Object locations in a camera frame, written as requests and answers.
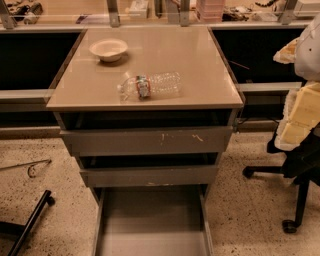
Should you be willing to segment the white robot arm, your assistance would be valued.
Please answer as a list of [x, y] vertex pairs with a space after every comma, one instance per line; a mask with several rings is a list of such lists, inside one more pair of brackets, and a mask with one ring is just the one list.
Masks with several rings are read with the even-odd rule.
[[290, 90], [274, 145], [291, 151], [298, 147], [320, 122], [320, 14], [300, 36], [275, 53], [273, 60], [294, 64], [295, 74], [306, 80], [299, 90]]

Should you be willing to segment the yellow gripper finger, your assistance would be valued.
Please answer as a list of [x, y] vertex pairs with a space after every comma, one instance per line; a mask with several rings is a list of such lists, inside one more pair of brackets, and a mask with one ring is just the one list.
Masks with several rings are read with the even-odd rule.
[[275, 55], [273, 56], [273, 60], [281, 64], [294, 63], [296, 59], [295, 50], [297, 46], [297, 41], [298, 39], [295, 38], [288, 44], [286, 44], [284, 47], [282, 47], [279, 51], [275, 53]]
[[320, 83], [307, 82], [299, 90], [290, 90], [283, 119], [276, 131], [274, 145], [284, 151], [298, 147], [320, 122]]

